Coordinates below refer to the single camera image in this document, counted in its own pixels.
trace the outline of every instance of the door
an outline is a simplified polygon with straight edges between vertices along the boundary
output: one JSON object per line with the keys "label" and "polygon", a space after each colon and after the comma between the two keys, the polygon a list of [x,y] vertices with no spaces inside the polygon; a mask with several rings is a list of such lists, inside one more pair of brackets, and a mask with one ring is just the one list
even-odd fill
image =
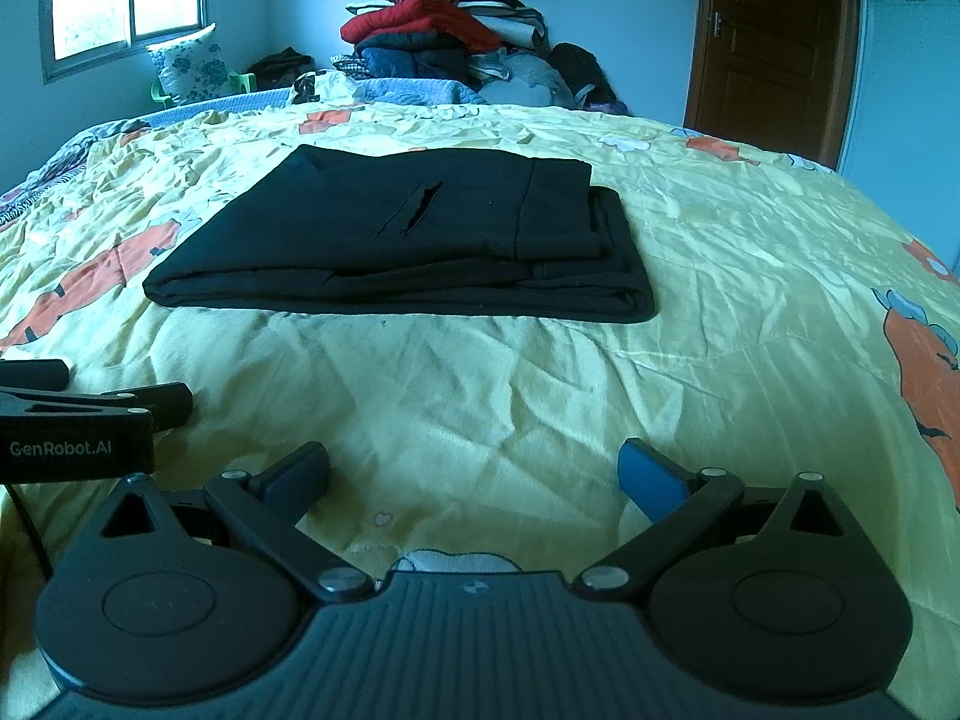
{"label": "door", "polygon": [[701,0],[685,125],[836,167],[859,0]]}

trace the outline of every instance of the pillow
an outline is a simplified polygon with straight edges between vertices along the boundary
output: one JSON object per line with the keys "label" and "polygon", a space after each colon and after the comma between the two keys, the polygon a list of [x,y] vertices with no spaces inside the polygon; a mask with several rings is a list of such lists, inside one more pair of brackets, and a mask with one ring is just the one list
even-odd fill
{"label": "pillow", "polygon": [[163,92],[174,105],[202,103],[235,95],[230,69],[220,58],[212,23],[199,32],[147,48]]}

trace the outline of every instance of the window sill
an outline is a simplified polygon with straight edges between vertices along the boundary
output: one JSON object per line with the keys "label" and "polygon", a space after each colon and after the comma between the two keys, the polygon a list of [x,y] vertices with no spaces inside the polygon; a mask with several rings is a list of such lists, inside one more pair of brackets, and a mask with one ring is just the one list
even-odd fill
{"label": "window sill", "polygon": [[168,40],[186,37],[204,28],[205,25],[185,26],[181,29],[172,29],[167,32],[145,35],[137,38],[133,43],[123,41],[121,43],[113,43],[109,46],[99,46],[96,47],[96,49],[86,50],[85,52],[65,57],[53,63],[44,63],[43,83],[46,85],[60,79],[65,79],[67,76],[73,76],[84,70],[107,65],[117,59],[144,53],[147,50],[147,46],[155,46],[157,43],[164,43]]}

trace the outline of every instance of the yellow bedspread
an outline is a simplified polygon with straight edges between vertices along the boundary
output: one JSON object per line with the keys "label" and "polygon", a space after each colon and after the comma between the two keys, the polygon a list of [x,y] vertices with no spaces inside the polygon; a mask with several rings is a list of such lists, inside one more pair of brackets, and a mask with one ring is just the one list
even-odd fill
{"label": "yellow bedspread", "polygon": [[[299,526],[378,576],[419,549],[574,575],[647,524],[616,483],[627,437],[748,485],[821,471],[912,603],[892,693],[922,720],[955,720],[960,283],[940,260],[831,172],[646,119],[330,108],[209,112],[99,143],[85,173],[0,232],[0,353],[66,360],[75,391],[189,384],[191,422],[157,440],[167,487],[320,440],[332,484]],[[300,143],[590,162],[623,200],[659,315],[306,316],[144,298],[152,263]],[[111,487],[23,488],[55,560]],[[40,579],[8,501],[0,526],[0,716],[22,718],[56,688],[32,646]]]}

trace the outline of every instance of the silver screw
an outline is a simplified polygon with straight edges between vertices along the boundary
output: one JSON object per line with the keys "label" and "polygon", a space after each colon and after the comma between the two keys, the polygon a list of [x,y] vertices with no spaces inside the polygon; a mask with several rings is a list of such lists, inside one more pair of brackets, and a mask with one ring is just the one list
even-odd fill
{"label": "silver screw", "polygon": [[616,590],[630,581],[630,574],[618,565],[594,565],[580,579],[591,590]]}
{"label": "silver screw", "polygon": [[317,584],[335,595],[359,590],[366,583],[367,575],[348,565],[328,568],[317,577]]}

